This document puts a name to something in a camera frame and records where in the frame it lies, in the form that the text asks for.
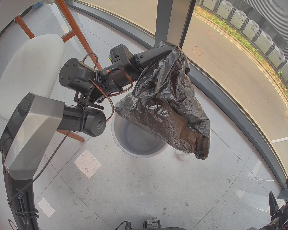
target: tile floor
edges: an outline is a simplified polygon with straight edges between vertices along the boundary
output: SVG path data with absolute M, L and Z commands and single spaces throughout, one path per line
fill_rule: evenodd
M 133 53 L 145 48 L 106 24 L 70 9 L 102 67 L 108 66 L 109 50 L 126 45 Z M 57 6 L 43 4 L 23 17 L 36 35 L 70 30 Z M 28 40 L 18 24 L 12 24 L 0 37 L 0 76 L 15 52 Z M 65 43 L 63 63 L 72 57 L 82 59 L 85 50 L 74 37 Z M 115 229 L 128 220 L 140 228 L 146 217 L 157 216 L 162 227 L 187 230 L 262 227 L 269 222 L 268 193 L 277 195 L 280 187 L 271 171 L 238 127 L 199 89 L 195 94 L 211 120 L 211 147 L 206 160 L 190 156 L 181 161 L 168 147 L 161 154 L 137 159 L 123 153 L 115 144 L 111 121 L 99 137 L 85 137 L 80 143 L 66 139 L 41 177 L 34 183 L 35 206 L 41 230 Z M 114 97 L 114 103 L 124 95 Z M 51 98 L 73 104 L 74 91 L 56 81 Z M 106 116 L 111 109 L 104 101 Z M 0 120 L 0 132 L 5 122 Z M 61 141 L 55 133 L 38 171 Z M 88 179 L 74 161 L 88 150 L 101 167 Z M 0 175 L 0 224 L 10 229 L 13 219 Z M 55 210 L 46 216 L 38 203 L 45 198 Z

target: bucket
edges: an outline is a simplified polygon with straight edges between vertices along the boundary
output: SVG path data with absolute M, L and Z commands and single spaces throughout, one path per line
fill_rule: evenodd
M 120 117 L 118 113 L 113 115 L 112 135 L 124 153 L 137 158 L 156 156 L 168 146 L 161 139 Z

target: pavement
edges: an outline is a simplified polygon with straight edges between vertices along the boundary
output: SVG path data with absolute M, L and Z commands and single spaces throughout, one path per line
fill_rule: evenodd
M 157 1 L 86 0 L 109 9 L 155 33 Z M 225 32 L 211 26 L 193 14 L 183 45 L 183 51 L 193 61 L 220 82 L 252 115 L 270 140 L 288 137 L 288 109 L 278 90 L 263 70 L 235 45 Z M 274 143 L 283 164 L 288 169 L 288 141 Z

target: air conditioner outdoor unit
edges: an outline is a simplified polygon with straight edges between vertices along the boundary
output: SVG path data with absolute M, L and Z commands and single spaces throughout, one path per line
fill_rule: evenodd
M 279 69 L 279 72 L 282 72 L 282 77 L 284 81 L 288 81 L 288 60 L 286 60 L 286 63 Z
M 203 6 L 207 7 L 209 10 L 213 11 L 217 3 L 217 0 L 204 0 Z
M 278 46 L 275 46 L 275 49 L 267 56 L 267 58 L 275 67 L 278 67 L 283 61 L 285 61 L 284 53 L 280 48 L 278 48 Z
M 226 20 L 232 9 L 233 9 L 232 3 L 224 0 L 220 3 L 220 6 L 217 10 L 217 14 Z
M 245 22 L 246 18 L 247 18 L 246 14 L 242 10 L 238 9 L 235 11 L 230 21 L 230 24 L 235 26 L 237 29 L 240 29 L 243 23 Z
M 263 52 L 266 53 L 267 50 L 273 45 L 272 38 L 269 34 L 264 31 L 261 32 L 260 36 L 256 39 L 254 44 Z
M 258 30 L 259 30 L 259 26 L 258 26 L 257 22 L 250 20 L 242 33 L 247 38 L 252 40 L 252 38 L 257 34 Z

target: glass window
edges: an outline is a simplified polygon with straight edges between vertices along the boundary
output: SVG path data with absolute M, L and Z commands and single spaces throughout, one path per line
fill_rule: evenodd
M 85 0 L 85 2 L 116 13 L 155 35 L 158 3 L 156 0 Z
M 245 5 L 242 0 L 230 0 L 230 2 L 241 10 L 243 8 L 240 6 Z M 261 17 L 262 15 L 255 9 L 251 9 L 248 13 L 248 18 L 256 22 Z M 275 20 L 288 27 L 288 21 L 281 21 L 278 18 Z M 250 30 L 250 27 L 236 30 L 230 23 L 233 23 L 231 18 L 223 21 L 223 16 L 220 18 L 217 14 L 209 13 L 201 6 L 196 6 L 185 37 L 183 51 L 243 105 L 272 141 L 279 158 L 288 169 L 288 138 L 286 138 L 288 137 L 288 90 L 279 77 L 283 74 L 285 76 L 282 77 L 288 79 L 288 70 L 286 71 L 288 66 L 286 64 L 284 69 L 279 70 L 282 67 L 279 62 L 283 59 L 277 60 L 277 56 L 280 56 L 277 50 L 268 58 L 267 55 L 263 55 L 269 50 L 269 44 L 263 37 L 260 37 L 256 43 L 251 43 L 257 28 L 255 31 Z M 287 41 L 284 36 L 276 32 L 271 23 L 264 22 L 262 28 L 277 41 L 277 45 L 285 47 Z

